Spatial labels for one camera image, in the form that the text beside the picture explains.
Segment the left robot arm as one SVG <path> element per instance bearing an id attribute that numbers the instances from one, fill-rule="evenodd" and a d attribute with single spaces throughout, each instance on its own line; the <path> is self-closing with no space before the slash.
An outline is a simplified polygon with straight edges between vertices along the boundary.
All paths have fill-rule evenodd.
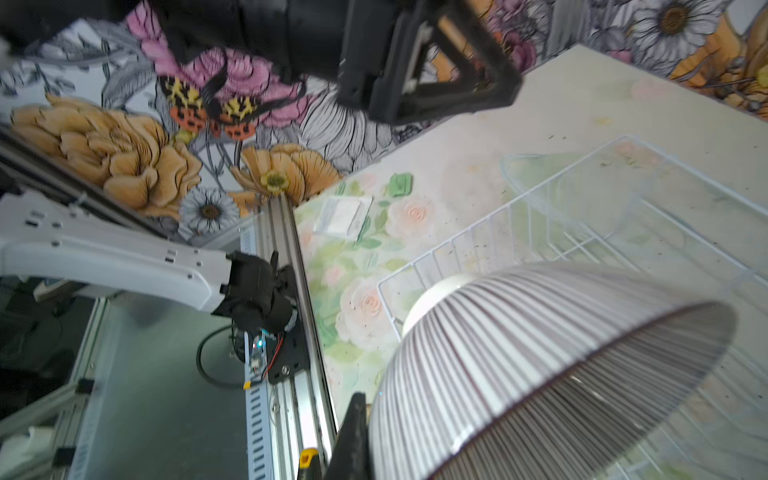
<path id="1" fill-rule="evenodd" d="M 505 107 L 523 82 L 483 1 L 5 1 L 1 144 L 131 227 L 1 164 L 1 272 L 172 300 L 280 333 L 275 259 L 190 245 L 302 202 L 402 125 Z"/>

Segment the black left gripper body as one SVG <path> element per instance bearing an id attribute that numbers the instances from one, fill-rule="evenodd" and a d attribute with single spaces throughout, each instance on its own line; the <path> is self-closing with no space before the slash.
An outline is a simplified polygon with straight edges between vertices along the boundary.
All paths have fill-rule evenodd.
<path id="1" fill-rule="evenodd" d="M 442 1 L 337 1 L 338 102 L 389 125 L 442 117 L 420 70 L 443 11 Z"/>

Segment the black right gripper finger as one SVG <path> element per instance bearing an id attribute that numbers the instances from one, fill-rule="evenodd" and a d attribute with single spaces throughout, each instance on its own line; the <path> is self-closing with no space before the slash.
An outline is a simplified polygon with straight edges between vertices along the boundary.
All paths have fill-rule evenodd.
<path id="1" fill-rule="evenodd" d="M 369 480 L 368 404 L 364 393 L 350 400 L 328 464 L 325 480 Z"/>

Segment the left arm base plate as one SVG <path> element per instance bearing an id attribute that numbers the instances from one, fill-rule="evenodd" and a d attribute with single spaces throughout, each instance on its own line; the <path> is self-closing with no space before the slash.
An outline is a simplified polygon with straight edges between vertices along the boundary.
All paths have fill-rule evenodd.
<path id="1" fill-rule="evenodd" d="M 244 365 L 247 383 L 250 384 L 246 365 L 248 351 L 251 341 L 260 335 L 264 335 L 267 340 L 268 355 L 267 370 L 262 382 L 267 381 L 271 385 L 276 385 L 293 378 L 298 373 L 309 370 L 311 360 L 305 332 L 301 325 L 295 326 L 291 331 L 279 336 L 270 336 L 261 332 L 255 337 L 250 337 L 244 333 Z"/>

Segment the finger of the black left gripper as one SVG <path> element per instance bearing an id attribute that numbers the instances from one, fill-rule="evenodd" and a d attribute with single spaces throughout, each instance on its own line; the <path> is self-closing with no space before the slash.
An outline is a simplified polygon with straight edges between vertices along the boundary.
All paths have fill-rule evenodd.
<path id="1" fill-rule="evenodd" d="M 455 79 L 419 80 L 435 46 Z M 404 124 L 510 106 L 523 78 L 465 1 L 417 1 L 395 24 L 389 51 L 389 122 Z"/>

